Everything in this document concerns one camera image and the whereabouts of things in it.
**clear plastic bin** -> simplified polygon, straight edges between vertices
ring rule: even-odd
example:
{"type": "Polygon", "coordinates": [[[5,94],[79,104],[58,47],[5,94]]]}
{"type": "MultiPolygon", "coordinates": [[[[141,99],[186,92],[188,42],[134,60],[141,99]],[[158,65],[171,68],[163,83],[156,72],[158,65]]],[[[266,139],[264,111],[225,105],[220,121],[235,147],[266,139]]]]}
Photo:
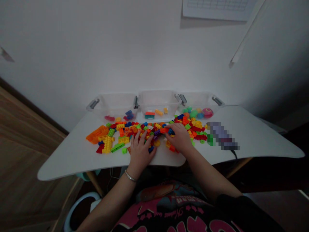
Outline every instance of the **clear plastic bin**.
{"type": "Polygon", "coordinates": [[[96,114],[104,123],[115,123],[116,118],[121,118],[121,121],[133,121],[136,118],[138,110],[137,96],[134,93],[107,93],[100,94],[92,100],[86,109],[96,114]]]}
{"type": "Polygon", "coordinates": [[[183,92],[180,97],[183,98],[183,104],[179,106],[179,112],[183,113],[184,109],[192,107],[193,110],[201,109],[202,113],[206,112],[207,117],[197,118],[198,120],[211,118],[225,104],[211,92],[183,92]]]}
{"type": "Polygon", "coordinates": [[[141,108],[143,119],[147,122],[162,122],[174,119],[178,105],[181,104],[181,99],[172,90],[150,90],[142,91],[138,95],[138,104],[141,108]],[[153,112],[153,118],[147,118],[146,112],[153,112]]]}

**blue building block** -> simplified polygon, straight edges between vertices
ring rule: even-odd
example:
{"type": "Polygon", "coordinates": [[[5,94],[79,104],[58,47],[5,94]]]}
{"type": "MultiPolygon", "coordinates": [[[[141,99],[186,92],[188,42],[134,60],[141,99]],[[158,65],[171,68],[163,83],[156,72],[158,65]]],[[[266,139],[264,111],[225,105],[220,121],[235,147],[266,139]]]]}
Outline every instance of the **blue building block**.
{"type": "Polygon", "coordinates": [[[125,127],[130,127],[130,126],[132,126],[131,122],[128,122],[127,124],[125,124],[125,127]]]}
{"type": "Polygon", "coordinates": [[[172,129],[172,128],[170,128],[170,129],[168,130],[168,134],[169,134],[169,135],[171,135],[171,134],[173,134],[173,135],[174,135],[174,134],[175,134],[175,132],[173,131],[173,129],[172,129]]]}
{"type": "Polygon", "coordinates": [[[179,115],[177,118],[178,118],[178,119],[182,119],[183,117],[184,117],[184,115],[181,114],[181,115],[179,115]]]}
{"type": "Polygon", "coordinates": [[[151,146],[149,149],[148,149],[148,152],[151,153],[153,151],[154,147],[151,146]]]}

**pile of building blocks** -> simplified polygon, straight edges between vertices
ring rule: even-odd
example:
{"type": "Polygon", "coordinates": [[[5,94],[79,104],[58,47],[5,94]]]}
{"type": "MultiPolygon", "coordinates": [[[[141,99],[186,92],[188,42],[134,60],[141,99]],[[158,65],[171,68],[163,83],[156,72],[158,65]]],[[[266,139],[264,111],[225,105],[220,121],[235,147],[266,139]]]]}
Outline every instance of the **pile of building blocks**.
{"type": "MultiPolygon", "coordinates": [[[[120,148],[124,147],[126,144],[130,142],[131,137],[136,136],[136,134],[140,131],[141,134],[138,139],[140,140],[142,134],[146,133],[145,142],[147,139],[149,139],[151,135],[154,135],[153,139],[150,142],[150,146],[148,149],[150,153],[152,152],[155,146],[156,147],[160,146],[161,142],[159,141],[159,137],[161,135],[164,135],[165,133],[167,133],[171,137],[175,136],[175,133],[171,128],[166,128],[167,125],[173,124],[173,123],[181,123],[187,129],[193,146],[195,146],[195,142],[193,140],[199,140],[201,144],[204,144],[205,141],[207,141],[207,133],[205,132],[205,130],[207,129],[207,125],[203,127],[200,121],[196,120],[195,117],[191,117],[191,113],[193,111],[192,111],[192,108],[191,109],[190,107],[188,108],[186,109],[188,110],[187,112],[179,116],[175,115],[175,119],[169,122],[161,122],[161,123],[153,123],[153,124],[145,122],[143,124],[139,124],[138,122],[126,122],[126,121],[121,121],[120,119],[116,121],[116,123],[114,124],[107,123],[106,126],[104,125],[100,126],[98,129],[96,129],[90,135],[88,135],[86,139],[92,144],[99,145],[99,148],[97,149],[97,153],[108,154],[108,153],[113,153],[119,150],[120,148]],[[115,138],[113,136],[115,134],[115,131],[119,131],[120,136],[118,137],[118,143],[113,147],[113,142],[115,141],[115,138]]],[[[148,113],[151,113],[151,114],[148,114],[149,116],[154,116],[155,114],[152,112],[148,112],[148,113]]],[[[208,140],[208,144],[213,146],[214,143],[213,143],[212,136],[210,136],[209,140],[208,140]]],[[[177,149],[167,140],[167,138],[164,138],[164,141],[165,141],[166,147],[169,150],[179,153],[177,149]]],[[[129,151],[129,153],[131,152],[129,148],[122,148],[123,154],[126,154],[127,151],[129,151]]]]}

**yellow building block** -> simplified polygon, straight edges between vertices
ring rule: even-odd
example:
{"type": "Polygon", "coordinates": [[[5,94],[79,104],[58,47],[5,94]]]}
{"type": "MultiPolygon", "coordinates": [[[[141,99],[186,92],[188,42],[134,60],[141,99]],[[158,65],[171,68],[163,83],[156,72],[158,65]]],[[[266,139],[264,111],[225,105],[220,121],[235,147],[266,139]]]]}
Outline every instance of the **yellow building block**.
{"type": "Polygon", "coordinates": [[[120,138],[118,139],[118,143],[129,143],[130,142],[130,138],[129,137],[125,137],[125,138],[120,138]]]}
{"type": "Polygon", "coordinates": [[[154,126],[155,126],[156,128],[158,128],[158,129],[162,129],[162,128],[163,128],[162,126],[160,126],[160,125],[157,124],[157,123],[156,123],[154,126]]]}
{"type": "Polygon", "coordinates": [[[163,115],[163,112],[162,111],[159,111],[158,109],[155,110],[156,114],[159,114],[160,116],[163,115]]]}
{"type": "Polygon", "coordinates": [[[195,127],[202,129],[202,123],[200,121],[196,121],[195,127]]]}
{"type": "Polygon", "coordinates": [[[102,149],[102,153],[104,154],[110,153],[110,150],[113,147],[112,137],[106,136],[103,142],[104,142],[104,148],[102,149]]]}
{"type": "Polygon", "coordinates": [[[125,127],[125,125],[124,124],[118,124],[117,126],[116,126],[116,128],[119,130],[120,128],[124,128],[125,127]]]}

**lime green block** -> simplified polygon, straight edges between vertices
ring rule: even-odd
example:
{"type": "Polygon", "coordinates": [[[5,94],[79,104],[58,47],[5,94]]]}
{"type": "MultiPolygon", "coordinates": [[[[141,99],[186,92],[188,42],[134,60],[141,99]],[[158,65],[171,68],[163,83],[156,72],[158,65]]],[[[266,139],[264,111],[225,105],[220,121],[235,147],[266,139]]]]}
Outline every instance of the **lime green block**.
{"type": "Polygon", "coordinates": [[[128,149],[127,148],[123,148],[121,151],[122,151],[123,154],[126,154],[128,152],[128,149]]]}
{"type": "Polygon", "coordinates": [[[124,143],[117,143],[110,151],[114,153],[115,151],[119,150],[122,148],[125,144],[124,143]]]}

